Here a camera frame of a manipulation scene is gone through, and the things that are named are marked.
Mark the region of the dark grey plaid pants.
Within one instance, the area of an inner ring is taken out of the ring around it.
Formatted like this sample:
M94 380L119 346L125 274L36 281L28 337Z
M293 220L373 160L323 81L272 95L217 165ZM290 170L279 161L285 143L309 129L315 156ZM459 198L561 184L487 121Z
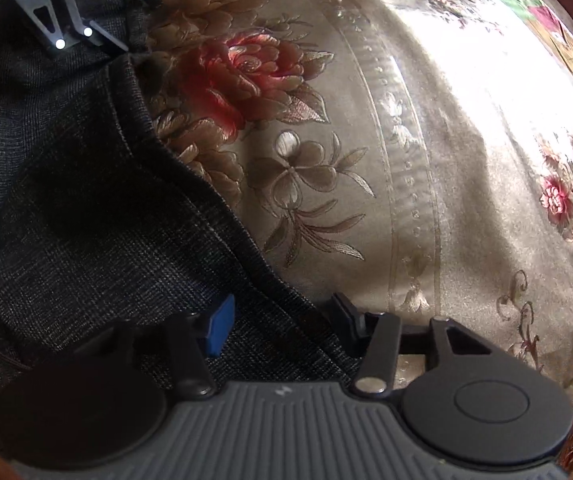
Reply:
M357 361L272 272L205 181L157 140L134 62L49 52L0 9L0 389L119 318L156 323L234 295L212 367L228 380L348 382Z

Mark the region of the floral satin bedspread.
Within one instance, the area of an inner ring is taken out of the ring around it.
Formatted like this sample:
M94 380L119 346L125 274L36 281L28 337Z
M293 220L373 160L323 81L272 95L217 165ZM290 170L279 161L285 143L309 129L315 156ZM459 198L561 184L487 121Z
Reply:
M454 318L573 403L573 34L543 0L164 0L149 44L160 136L285 281Z

